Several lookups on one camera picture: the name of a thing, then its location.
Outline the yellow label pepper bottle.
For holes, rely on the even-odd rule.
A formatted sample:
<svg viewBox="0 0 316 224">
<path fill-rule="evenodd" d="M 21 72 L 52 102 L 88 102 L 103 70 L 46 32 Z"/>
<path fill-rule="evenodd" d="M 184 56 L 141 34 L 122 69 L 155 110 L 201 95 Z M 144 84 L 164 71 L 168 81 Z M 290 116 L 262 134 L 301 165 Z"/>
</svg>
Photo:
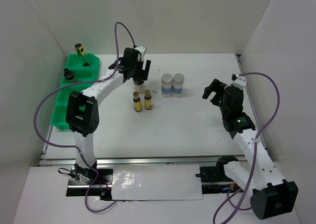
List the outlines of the yellow label pepper bottle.
<svg viewBox="0 0 316 224">
<path fill-rule="evenodd" d="M 77 55 L 82 59 L 83 66 L 89 67 L 90 64 L 85 59 L 85 52 L 84 52 L 82 44 L 81 43 L 75 44 L 75 50 L 76 50 Z"/>
</svg>

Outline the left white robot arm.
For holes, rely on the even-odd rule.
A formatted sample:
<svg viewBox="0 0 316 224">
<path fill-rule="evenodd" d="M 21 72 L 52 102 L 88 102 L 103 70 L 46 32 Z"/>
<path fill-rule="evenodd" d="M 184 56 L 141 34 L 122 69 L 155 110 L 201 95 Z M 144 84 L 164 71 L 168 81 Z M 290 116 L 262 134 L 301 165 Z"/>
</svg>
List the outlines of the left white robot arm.
<svg viewBox="0 0 316 224">
<path fill-rule="evenodd" d="M 93 133 L 99 125 L 98 107 L 102 101 L 116 88 L 132 79 L 136 91 L 145 90 L 148 79 L 150 60 L 144 60 L 145 46 L 127 47 L 123 56 L 108 67 L 100 83 L 94 83 L 81 92 L 73 91 L 69 95 L 66 123 L 75 139 L 76 152 L 75 171 L 86 184 L 97 180 L 96 158 L 93 151 Z"/>
</svg>

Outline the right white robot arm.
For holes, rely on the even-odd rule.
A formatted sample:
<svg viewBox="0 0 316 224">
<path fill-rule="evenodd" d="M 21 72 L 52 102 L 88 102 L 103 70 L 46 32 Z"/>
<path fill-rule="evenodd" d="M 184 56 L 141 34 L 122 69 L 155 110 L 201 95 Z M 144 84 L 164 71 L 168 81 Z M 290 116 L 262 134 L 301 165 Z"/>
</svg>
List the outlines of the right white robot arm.
<svg viewBox="0 0 316 224">
<path fill-rule="evenodd" d="M 220 108 L 223 126 L 239 146 L 251 168 L 246 170 L 234 156 L 217 160 L 215 174 L 220 180 L 231 179 L 250 199 L 251 210 L 260 219 L 292 212 L 298 195 L 294 181 L 287 181 L 264 148 L 259 131 L 243 110 L 246 79 L 238 77 L 231 84 L 214 79 L 204 89 L 203 99 L 211 93 L 211 103 Z"/>
</svg>

